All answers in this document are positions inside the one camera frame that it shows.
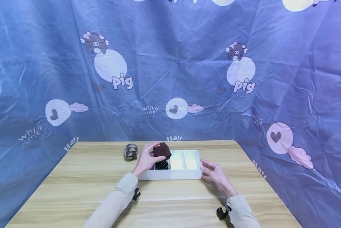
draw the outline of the white storage box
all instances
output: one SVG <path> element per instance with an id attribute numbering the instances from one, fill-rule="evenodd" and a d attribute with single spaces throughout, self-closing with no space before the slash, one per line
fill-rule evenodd
<path id="1" fill-rule="evenodd" d="M 197 150 L 171 150 L 168 170 L 148 170 L 139 180 L 199 180 L 202 177 Z"/>

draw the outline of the hand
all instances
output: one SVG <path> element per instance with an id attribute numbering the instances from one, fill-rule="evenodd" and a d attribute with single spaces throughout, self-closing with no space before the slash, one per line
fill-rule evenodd
<path id="1" fill-rule="evenodd" d="M 227 198 L 237 195 L 237 191 L 226 177 L 221 166 L 203 159 L 200 159 L 200 161 L 203 165 L 203 167 L 201 166 L 203 172 L 202 179 L 215 183 L 218 189 L 224 192 Z"/>
<path id="2" fill-rule="evenodd" d="M 139 160 L 132 171 L 132 174 L 139 178 L 147 170 L 149 170 L 155 163 L 165 160 L 164 156 L 154 158 L 154 147 L 159 145 L 160 142 L 154 142 L 151 145 L 146 144 L 141 151 Z"/>

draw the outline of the beige sleeve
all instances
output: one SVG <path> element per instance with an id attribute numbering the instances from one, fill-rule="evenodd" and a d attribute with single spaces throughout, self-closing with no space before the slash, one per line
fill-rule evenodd
<path id="1" fill-rule="evenodd" d="M 242 195 L 230 197 L 226 204 L 231 208 L 229 216 L 235 228 L 261 228 Z"/>
<path id="2" fill-rule="evenodd" d="M 129 205 L 139 180 L 127 173 L 113 191 L 91 215 L 83 228 L 111 228 L 122 211 Z"/>

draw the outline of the cuff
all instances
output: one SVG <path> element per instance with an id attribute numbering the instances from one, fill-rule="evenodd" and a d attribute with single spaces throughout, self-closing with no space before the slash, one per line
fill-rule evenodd
<path id="1" fill-rule="evenodd" d="M 117 184 L 117 189 L 127 194 L 133 194 L 137 188 L 138 178 L 132 173 L 127 173 Z"/>
<path id="2" fill-rule="evenodd" d="M 235 195 L 226 200 L 226 204 L 231 207 L 233 212 L 237 212 L 239 215 L 249 215 L 252 214 L 252 210 L 242 195 Z"/>

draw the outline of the pink cloud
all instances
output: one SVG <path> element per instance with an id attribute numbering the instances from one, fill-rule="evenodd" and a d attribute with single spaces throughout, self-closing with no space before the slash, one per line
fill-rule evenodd
<path id="1" fill-rule="evenodd" d="M 187 108 L 187 112 L 189 112 L 189 113 L 202 112 L 203 110 L 204 110 L 203 107 L 201 107 L 200 105 L 196 105 L 196 104 L 190 105 Z"/>
<path id="2" fill-rule="evenodd" d="M 89 110 L 88 106 L 84 104 L 79 104 L 78 102 L 74 102 L 74 104 L 69 105 L 69 109 L 72 112 L 86 112 Z"/>
<path id="3" fill-rule="evenodd" d="M 305 168 L 313 169 L 311 157 L 306 154 L 306 151 L 303 148 L 296 148 L 294 146 L 291 146 L 288 149 L 288 154 L 291 156 L 291 159 L 295 161 L 298 165 L 303 165 Z"/>

